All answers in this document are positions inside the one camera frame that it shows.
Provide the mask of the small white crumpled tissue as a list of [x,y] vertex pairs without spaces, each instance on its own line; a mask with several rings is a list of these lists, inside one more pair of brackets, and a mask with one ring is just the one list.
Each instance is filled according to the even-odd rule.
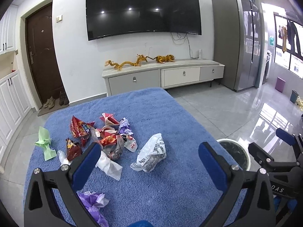
[[58,155],[58,158],[59,158],[59,161],[61,163],[61,166],[62,165],[70,165],[71,162],[67,159],[65,153],[61,150],[58,150],[57,151],[57,155]]

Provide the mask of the dark small waste bin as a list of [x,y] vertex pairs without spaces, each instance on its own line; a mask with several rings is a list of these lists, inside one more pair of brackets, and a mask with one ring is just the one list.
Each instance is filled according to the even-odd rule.
[[290,101],[292,103],[296,103],[298,96],[299,96],[299,94],[297,93],[297,91],[292,90],[292,93],[291,93],[291,96],[290,96]]

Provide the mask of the dark red snack bag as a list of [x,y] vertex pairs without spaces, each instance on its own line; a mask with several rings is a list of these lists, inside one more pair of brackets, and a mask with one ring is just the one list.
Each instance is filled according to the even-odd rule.
[[78,142],[73,142],[70,138],[66,139],[67,160],[73,161],[76,157],[82,155],[82,149]]

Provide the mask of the purple cube stool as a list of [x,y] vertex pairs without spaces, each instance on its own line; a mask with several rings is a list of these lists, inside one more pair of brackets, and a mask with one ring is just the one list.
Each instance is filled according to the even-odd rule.
[[277,77],[275,89],[279,92],[283,92],[286,81],[280,77]]

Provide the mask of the white printed plastic bag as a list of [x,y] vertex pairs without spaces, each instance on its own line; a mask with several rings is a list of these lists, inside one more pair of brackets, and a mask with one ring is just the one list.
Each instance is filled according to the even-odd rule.
[[165,158],[166,147],[162,134],[154,134],[139,151],[136,162],[130,167],[134,171],[151,172]]

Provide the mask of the red clear plastic wrapper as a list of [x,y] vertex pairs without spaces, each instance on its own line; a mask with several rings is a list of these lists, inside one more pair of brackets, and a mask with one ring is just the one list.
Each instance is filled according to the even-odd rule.
[[124,150],[124,139],[117,130],[110,126],[101,129],[90,127],[92,141],[100,145],[101,150],[111,160],[117,160]]

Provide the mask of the pink white crumpled wrapper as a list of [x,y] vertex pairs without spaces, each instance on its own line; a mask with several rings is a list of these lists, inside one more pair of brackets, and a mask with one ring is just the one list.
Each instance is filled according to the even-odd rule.
[[113,114],[102,113],[100,119],[106,126],[118,126],[120,124],[120,122],[113,117]]

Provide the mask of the purple white crumpled wrapper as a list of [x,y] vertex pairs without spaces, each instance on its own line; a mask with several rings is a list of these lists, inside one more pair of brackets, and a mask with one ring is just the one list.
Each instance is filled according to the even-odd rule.
[[119,128],[118,128],[119,134],[126,134],[132,136],[134,133],[130,129],[129,121],[124,117],[120,120]]

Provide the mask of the grey double door refrigerator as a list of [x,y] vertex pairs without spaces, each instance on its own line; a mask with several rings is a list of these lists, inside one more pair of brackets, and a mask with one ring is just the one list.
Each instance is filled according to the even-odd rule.
[[250,0],[212,0],[214,61],[223,65],[221,83],[233,91],[256,85],[260,66],[260,12]]

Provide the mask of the golden tiger figurine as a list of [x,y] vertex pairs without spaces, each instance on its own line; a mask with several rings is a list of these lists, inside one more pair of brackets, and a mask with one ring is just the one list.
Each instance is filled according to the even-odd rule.
[[151,58],[151,57],[148,56],[147,58],[149,58],[151,60],[155,60],[157,63],[161,63],[161,64],[166,63],[166,62],[174,62],[175,61],[175,57],[171,54],[166,55],[166,56],[158,55],[155,58]]

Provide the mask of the white low tv cabinet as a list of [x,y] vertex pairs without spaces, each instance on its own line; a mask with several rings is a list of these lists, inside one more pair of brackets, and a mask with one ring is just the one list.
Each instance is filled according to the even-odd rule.
[[140,67],[103,70],[108,96],[146,88],[169,89],[222,79],[225,65],[208,59],[184,59],[170,63],[143,63]]

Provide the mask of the dark brown entrance door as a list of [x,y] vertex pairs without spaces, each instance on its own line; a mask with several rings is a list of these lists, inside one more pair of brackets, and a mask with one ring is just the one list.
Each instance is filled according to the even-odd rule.
[[59,98],[65,89],[54,50],[51,3],[25,19],[25,37],[29,68],[41,103]]

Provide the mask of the golden dragon figurine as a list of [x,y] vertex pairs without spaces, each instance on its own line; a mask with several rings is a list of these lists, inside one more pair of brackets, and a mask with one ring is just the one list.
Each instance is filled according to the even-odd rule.
[[123,66],[125,65],[130,65],[130,66],[133,66],[133,67],[140,67],[141,66],[141,63],[145,61],[147,62],[147,57],[144,56],[143,54],[138,54],[137,55],[137,60],[135,62],[132,62],[132,61],[124,61],[123,63],[119,64],[119,63],[115,63],[111,60],[108,60],[105,62],[104,66],[112,66],[115,70],[122,70]]

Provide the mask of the white wall cabinets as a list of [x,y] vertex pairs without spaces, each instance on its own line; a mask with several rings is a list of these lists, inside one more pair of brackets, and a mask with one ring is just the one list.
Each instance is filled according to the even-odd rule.
[[[15,23],[18,6],[11,5],[1,19],[1,56],[15,56]],[[19,70],[1,77],[1,139],[7,145],[17,127],[30,111],[30,102]]]

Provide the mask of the wall light switch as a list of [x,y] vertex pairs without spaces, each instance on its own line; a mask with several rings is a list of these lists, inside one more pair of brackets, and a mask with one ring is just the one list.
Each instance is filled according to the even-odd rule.
[[62,16],[62,15],[60,15],[60,16],[56,17],[56,22],[57,22],[57,23],[58,23],[58,22],[61,22],[61,21],[62,21],[62,19],[63,19],[63,16]]

